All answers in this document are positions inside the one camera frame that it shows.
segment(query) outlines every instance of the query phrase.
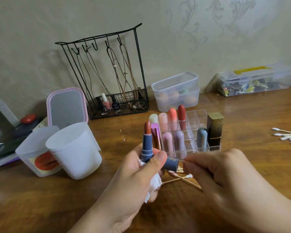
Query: hook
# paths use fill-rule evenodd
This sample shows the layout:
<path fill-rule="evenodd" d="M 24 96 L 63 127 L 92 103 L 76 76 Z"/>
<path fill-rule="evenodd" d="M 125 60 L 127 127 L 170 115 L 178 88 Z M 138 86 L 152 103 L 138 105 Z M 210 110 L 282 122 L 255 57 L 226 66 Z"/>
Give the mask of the hook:
<path fill-rule="evenodd" d="M 76 45 L 75 43 L 73 43 L 73 44 L 74 44 L 75 48 L 78 50 L 78 53 L 76 53 L 76 52 L 73 50 L 73 48 L 71 48 L 71 50 L 73 50 L 73 52 L 74 52 L 75 54 L 79 55 L 79 54 L 80 54 L 80 48 L 78 48 L 77 45 Z"/>
<path fill-rule="evenodd" d="M 107 44 L 107 41 L 105 41 L 105 43 L 106 43 L 107 49 L 109 49 L 110 48 L 110 45 L 109 45 L 108 35 L 106 35 L 106 37 L 107 37 L 108 44 Z"/>
<path fill-rule="evenodd" d="M 119 43 L 120 43 L 120 46 L 123 45 L 123 44 L 122 44 L 122 40 L 121 40 L 120 35 L 119 35 L 119 32 L 118 32 L 118 38 L 117 38 L 117 39 L 118 39 L 118 41 L 119 41 Z"/>
<path fill-rule="evenodd" d="M 86 40 L 85 40 L 85 39 L 84 39 L 84 42 L 85 42 L 86 49 L 84 48 L 84 46 L 83 46 L 83 44 L 82 44 L 83 50 L 84 50 L 86 53 L 88 53 L 88 50 L 89 50 L 90 47 L 87 46 L 87 44 L 86 44 Z"/>
<path fill-rule="evenodd" d="M 96 47 L 95 47 L 94 44 L 92 43 L 93 48 L 94 48 L 95 50 L 98 50 L 98 46 L 97 46 L 97 43 L 96 43 L 96 39 L 95 39 L 95 38 L 94 38 L 94 41 L 95 41 L 95 45 L 96 45 Z"/>

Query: pile of cotton swabs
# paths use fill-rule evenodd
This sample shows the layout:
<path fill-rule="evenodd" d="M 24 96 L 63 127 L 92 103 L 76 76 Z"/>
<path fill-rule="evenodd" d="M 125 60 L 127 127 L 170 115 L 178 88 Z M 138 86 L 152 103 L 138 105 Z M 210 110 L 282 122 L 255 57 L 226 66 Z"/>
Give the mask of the pile of cotton swabs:
<path fill-rule="evenodd" d="M 186 183 L 192 185 L 192 186 L 195 186 L 197 187 L 198 189 L 202 190 L 202 188 L 199 186 L 199 185 L 196 185 L 195 183 L 187 180 L 187 178 L 193 178 L 192 174 L 189 174 L 189 175 L 186 175 L 185 177 L 182 177 L 182 176 L 179 176 L 177 173 L 183 173 L 183 168 L 181 167 L 178 167 L 178 170 L 177 172 L 173 172 L 173 171 L 168 171 L 172 176 L 175 176 L 177 177 L 176 179 L 173 179 L 173 180 L 170 180 L 170 181 L 165 181 L 163 182 L 163 184 L 167 184 L 167 183 L 170 183 L 170 182 L 174 182 L 174 181 L 178 181 L 178 180 L 183 180 L 185 181 Z"/>
<path fill-rule="evenodd" d="M 285 130 L 281 130 L 281 129 L 275 128 L 275 127 L 272 128 L 272 129 L 275 130 L 275 131 L 281 131 L 281 132 L 286 132 L 287 133 L 287 134 L 275 133 L 274 136 L 282 136 L 280 138 L 280 140 L 284 141 L 284 140 L 289 139 L 291 141 L 291 132 L 285 131 Z"/>

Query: yellow handle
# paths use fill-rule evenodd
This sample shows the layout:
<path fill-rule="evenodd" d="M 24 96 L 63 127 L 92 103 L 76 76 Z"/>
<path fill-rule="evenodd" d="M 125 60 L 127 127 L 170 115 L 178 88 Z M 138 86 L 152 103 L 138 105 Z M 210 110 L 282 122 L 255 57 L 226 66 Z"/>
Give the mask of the yellow handle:
<path fill-rule="evenodd" d="M 244 72 L 249 72 L 249 71 L 254 71 L 254 70 L 271 70 L 272 68 L 266 67 L 266 66 L 258 66 L 258 67 L 253 67 L 253 68 L 247 68 L 247 69 L 242 69 L 242 70 L 235 70 L 235 74 L 242 74 Z"/>

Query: hand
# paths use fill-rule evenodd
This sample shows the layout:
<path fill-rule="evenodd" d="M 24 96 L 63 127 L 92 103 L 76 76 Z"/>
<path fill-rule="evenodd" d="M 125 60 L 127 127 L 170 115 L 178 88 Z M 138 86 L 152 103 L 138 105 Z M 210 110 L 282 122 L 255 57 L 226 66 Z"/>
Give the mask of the hand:
<path fill-rule="evenodd" d="M 70 232 L 123 232 L 137 215 L 150 188 L 152 177 L 159 173 L 167 159 L 164 151 L 153 149 L 154 156 L 139 167 L 141 144 L 129 152 L 108 187 Z M 158 195 L 154 191 L 148 202 Z"/>
<path fill-rule="evenodd" d="M 272 187 L 237 149 L 188 156 L 185 172 L 233 225 L 250 232 L 291 232 L 291 200 Z"/>

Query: left hand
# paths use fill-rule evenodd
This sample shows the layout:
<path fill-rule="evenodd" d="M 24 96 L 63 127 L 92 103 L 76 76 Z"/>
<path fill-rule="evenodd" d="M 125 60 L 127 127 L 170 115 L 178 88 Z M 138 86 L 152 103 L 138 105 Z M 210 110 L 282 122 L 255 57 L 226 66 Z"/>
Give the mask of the left hand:
<path fill-rule="evenodd" d="M 147 164 L 139 167 L 142 145 L 129 152 L 115 173 L 108 187 L 77 222 L 70 232 L 123 232 L 132 223 L 145 201 L 152 177 L 159 173 L 166 162 L 164 151 L 153 149 L 154 156 Z M 153 202 L 158 190 L 151 194 Z"/>

